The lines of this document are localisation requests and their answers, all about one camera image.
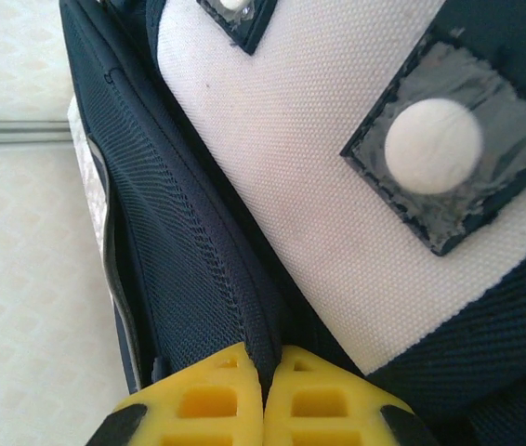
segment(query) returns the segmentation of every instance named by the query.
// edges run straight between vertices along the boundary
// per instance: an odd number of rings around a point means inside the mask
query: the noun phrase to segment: yellow plastic part
[[[297,347],[284,347],[264,418],[264,446],[398,446],[380,409],[412,412],[384,390]]]
[[[219,351],[125,399],[145,404],[129,446],[258,446],[261,387],[244,343]]]

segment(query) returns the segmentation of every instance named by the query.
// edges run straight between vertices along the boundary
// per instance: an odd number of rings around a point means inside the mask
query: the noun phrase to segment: white round button
[[[482,154],[480,123],[463,105],[426,99],[405,109],[385,139],[393,178],[405,189],[443,193],[468,179]]]
[[[251,4],[252,0],[219,0],[223,7],[230,11],[242,11]]]

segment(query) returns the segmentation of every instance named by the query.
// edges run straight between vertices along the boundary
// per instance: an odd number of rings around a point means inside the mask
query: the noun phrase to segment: tiled floor
[[[83,445],[126,394],[74,151],[0,151],[0,445]]]

